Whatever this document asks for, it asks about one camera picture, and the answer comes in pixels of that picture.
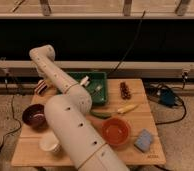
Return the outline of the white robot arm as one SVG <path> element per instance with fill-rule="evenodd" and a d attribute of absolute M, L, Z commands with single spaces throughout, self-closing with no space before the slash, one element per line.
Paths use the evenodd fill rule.
<path fill-rule="evenodd" d="M 51 45 L 29 51 L 31 60 L 60 91 L 45 104 L 46 121 L 78 171 L 129 171 L 85 115 L 92 107 L 89 92 L 54 62 Z"/>

